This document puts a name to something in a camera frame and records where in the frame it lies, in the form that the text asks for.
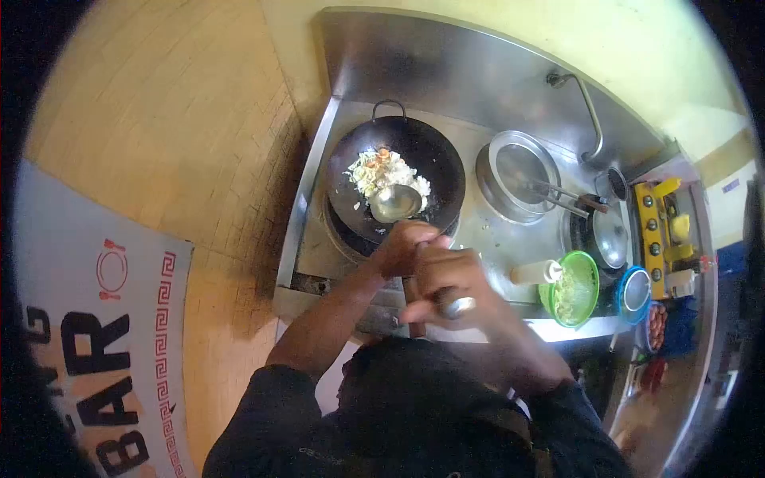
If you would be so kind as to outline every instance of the yellow wall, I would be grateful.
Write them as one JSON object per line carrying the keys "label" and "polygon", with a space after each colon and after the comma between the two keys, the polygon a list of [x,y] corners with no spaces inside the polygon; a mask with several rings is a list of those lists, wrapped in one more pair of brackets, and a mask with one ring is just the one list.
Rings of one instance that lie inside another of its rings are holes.
{"label": "yellow wall", "polygon": [[[309,128],[328,94],[311,19],[337,5],[425,11],[516,37],[586,73],[656,128],[687,103],[740,108],[711,37],[677,0],[263,0],[285,79]],[[682,125],[674,129],[672,135],[682,135]]]}
{"label": "yellow wall", "polygon": [[27,158],[195,245],[184,387],[199,471],[274,343],[271,297],[300,139],[254,0],[97,2],[37,104]]}

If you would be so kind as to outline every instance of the red pattern border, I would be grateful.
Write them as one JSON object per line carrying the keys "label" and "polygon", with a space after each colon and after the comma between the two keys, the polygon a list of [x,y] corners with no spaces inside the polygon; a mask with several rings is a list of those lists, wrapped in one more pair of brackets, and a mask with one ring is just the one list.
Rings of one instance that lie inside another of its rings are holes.
{"label": "red pattern border", "polygon": [[175,444],[175,432],[173,430],[173,408],[170,400],[170,388],[168,386],[168,321],[170,320],[170,295],[172,291],[172,278],[175,271],[175,254],[170,251],[164,252],[162,258],[161,277],[166,280],[159,281],[157,290],[157,320],[155,322],[155,370],[157,378],[157,401],[159,402],[159,415],[162,423],[164,443],[168,449],[168,458],[173,467],[176,478],[186,478],[186,473],[178,456]]}

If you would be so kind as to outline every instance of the green bowl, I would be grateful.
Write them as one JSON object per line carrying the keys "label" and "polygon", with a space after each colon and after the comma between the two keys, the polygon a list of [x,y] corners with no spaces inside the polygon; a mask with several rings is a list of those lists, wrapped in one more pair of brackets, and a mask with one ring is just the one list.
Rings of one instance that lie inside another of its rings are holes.
{"label": "green bowl", "polygon": [[[571,277],[571,284],[568,286],[570,292],[567,297],[563,297],[561,288],[556,287],[560,282],[540,284],[539,298],[548,314],[563,327],[580,327],[590,318],[597,302],[601,287],[597,265],[595,260],[583,251],[571,251],[558,262],[563,267],[563,274]],[[560,314],[566,308],[569,311]]]}

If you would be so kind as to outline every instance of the gas burner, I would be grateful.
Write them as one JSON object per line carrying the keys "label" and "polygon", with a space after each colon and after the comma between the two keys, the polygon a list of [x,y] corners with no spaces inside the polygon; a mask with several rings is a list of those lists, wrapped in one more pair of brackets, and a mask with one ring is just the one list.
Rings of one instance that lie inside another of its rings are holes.
{"label": "gas burner", "polygon": [[[335,212],[330,203],[329,196],[326,194],[322,201],[322,212],[324,222],[327,224],[327,229],[330,232],[330,239],[344,256],[359,264],[375,252],[379,244],[364,239],[346,226]],[[459,226],[459,222],[460,217],[457,215],[457,218],[446,228],[444,234],[446,236],[454,236],[454,233]]]}

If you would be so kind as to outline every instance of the metal faucet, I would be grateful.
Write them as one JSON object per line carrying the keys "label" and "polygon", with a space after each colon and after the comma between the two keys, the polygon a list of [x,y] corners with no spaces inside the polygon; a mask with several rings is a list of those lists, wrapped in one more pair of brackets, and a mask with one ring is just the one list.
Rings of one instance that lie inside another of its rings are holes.
{"label": "metal faucet", "polygon": [[581,95],[584,97],[584,104],[587,105],[587,110],[590,112],[590,118],[592,119],[592,127],[595,128],[595,148],[592,151],[586,151],[581,154],[581,160],[583,162],[589,162],[601,153],[603,149],[603,130],[601,129],[601,122],[597,120],[597,114],[595,114],[595,107],[592,105],[592,99],[590,93],[587,91],[587,86],[579,76],[573,73],[565,75],[559,75],[557,73],[549,73],[545,80],[547,84],[555,89],[560,89],[565,85],[569,78],[576,80],[581,90]]}

